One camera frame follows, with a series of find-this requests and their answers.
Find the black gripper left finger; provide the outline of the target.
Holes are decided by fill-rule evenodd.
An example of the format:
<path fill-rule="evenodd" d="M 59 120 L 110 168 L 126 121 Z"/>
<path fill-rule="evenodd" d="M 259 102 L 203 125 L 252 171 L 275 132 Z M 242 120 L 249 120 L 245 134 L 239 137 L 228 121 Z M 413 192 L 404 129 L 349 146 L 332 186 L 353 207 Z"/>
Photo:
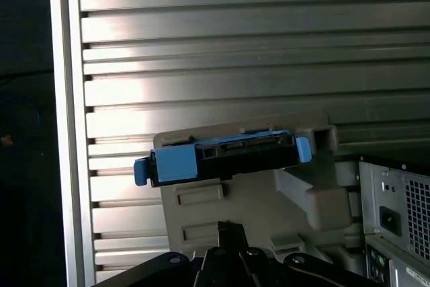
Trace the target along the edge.
<path fill-rule="evenodd" d="M 217 231 L 217 246 L 202 257 L 190 259 L 169 251 L 96 286 L 227 286 L 228 273 L 241 250 L 241 225 L 220 221 Z"/>

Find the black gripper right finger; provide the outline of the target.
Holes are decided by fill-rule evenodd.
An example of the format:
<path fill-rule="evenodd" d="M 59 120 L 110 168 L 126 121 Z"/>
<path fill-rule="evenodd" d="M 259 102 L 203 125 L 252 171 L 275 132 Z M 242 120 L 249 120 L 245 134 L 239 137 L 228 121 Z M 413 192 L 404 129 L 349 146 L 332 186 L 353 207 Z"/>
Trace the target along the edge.
<path fill-rule="evenodd" d="M 379 286 L 307 253 L 291 253 L 283 261 L 248 244 L 242 224 L 232 223 L 233 248 L 254 286 Z"/>

